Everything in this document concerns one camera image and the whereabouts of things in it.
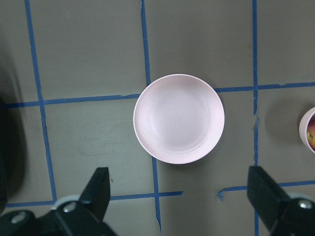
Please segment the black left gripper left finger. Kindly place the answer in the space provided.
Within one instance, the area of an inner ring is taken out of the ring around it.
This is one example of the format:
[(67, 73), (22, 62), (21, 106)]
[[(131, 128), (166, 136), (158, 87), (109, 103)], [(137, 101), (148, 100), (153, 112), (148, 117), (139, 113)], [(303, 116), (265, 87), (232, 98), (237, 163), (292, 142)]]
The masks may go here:
[(41, 217), (32, 211), (11, 211), (0, 218), (2, 236), (114, 236), (103, 222), (110, 202), (107, 167), (97, 168), (77, 200), (60, 200)]

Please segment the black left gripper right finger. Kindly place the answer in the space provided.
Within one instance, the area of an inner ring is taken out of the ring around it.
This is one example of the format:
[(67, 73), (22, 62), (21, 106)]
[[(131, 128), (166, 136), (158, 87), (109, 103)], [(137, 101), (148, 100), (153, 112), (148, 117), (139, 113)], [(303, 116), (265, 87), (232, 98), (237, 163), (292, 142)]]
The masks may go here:
[(271, 236), (313, 236), (315, 202), (286, 193), (260, 166), (248, 170), (247, 198)]

